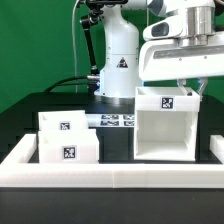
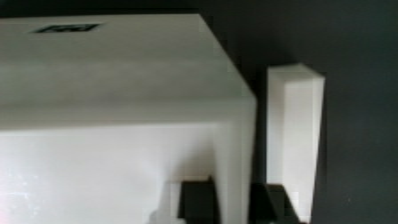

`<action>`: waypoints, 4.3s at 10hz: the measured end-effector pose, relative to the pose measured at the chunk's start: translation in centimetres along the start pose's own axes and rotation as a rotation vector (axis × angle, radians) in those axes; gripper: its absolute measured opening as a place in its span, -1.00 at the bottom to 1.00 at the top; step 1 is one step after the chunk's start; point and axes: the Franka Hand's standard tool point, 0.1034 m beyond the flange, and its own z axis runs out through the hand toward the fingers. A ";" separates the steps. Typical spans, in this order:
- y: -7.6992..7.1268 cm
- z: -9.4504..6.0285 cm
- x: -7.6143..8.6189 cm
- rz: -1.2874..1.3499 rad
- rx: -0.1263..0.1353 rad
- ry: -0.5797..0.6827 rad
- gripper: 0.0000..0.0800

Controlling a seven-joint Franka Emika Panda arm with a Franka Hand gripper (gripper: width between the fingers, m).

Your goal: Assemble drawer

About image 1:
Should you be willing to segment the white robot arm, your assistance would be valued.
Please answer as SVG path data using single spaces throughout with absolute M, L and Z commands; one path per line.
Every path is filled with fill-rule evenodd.
M 123 9 L 147 9 L 160 22 L 140 32 L 123 19 Z M 224 31 L 215 16 L 224 0 L 109 1 L 101 20 L 106 38 L 106 62 L 95 95 L 111 101 L 132 99 L 147 81 L 175 80 L 179 85 L 199 80 L 199 92 L 210 77 L 224 75 Z

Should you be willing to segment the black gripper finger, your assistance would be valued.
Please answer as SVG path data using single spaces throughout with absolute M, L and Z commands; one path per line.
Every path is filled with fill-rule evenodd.
M 178 79 L 177 80 L 177 85 L 178 85 L 178 87 L 180 88 L 180 90 L 182 91 L 182 93 L 184 95 L 187 95 L 188 94 L 188 91 L 185 88 L 185 85 L 186 85 L 186 80 L 185 79 Z
M 199 95 L 202 95 L 204 90 L 207 87 L 208 79 L 207 78 L 199 78 L 198 82 L 199 82 L 199 87 L 198 87 L 197 92 L 198 92 Z

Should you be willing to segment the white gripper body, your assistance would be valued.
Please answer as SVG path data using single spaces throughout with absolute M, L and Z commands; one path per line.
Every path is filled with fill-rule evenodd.
M 148 26 L 139 55 L 142 81 L 224 75 L 224 31 L 213 13 L 177 13 Z

